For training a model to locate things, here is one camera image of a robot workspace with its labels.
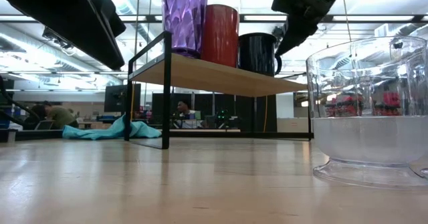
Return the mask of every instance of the wooden shelf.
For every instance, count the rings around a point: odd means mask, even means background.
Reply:
[[[163,84],[164,57],[129,75],[132,81]],[[172,54],[171,86],[238,96],[260,97],[307,90],[307,85]]]

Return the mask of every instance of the clear plastic container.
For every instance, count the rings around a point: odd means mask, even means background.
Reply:
[[[378,37],[311,55],[314,142],[330,157],[314,174],[375,187],[428,185],[409,163],[428,150],[427,42]]]

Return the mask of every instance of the teal cloth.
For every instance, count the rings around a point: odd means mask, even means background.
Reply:
[[[80,130],[71,126],[65,126],[62,132],[62,138],[82,139],[82,140],[105,140],[124,136],[125,124],[124,116],[120,117],[107,130]],[[144,122],[131,122],[131,138],[158,138],[161,132],[155,128],[149,127]]]

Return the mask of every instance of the red cup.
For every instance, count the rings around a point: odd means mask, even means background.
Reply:
[[[239,14],[225,5],[208,5],[202,33],[201,59],[236,68]]]

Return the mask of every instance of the black mug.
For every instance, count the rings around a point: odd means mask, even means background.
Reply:
[[[267,33],[248,33],[239,36],[238,68],[267,76],[279,74],[280,56],[275,55],[276,37]],[[275,71],[275,59],[278,68]]]

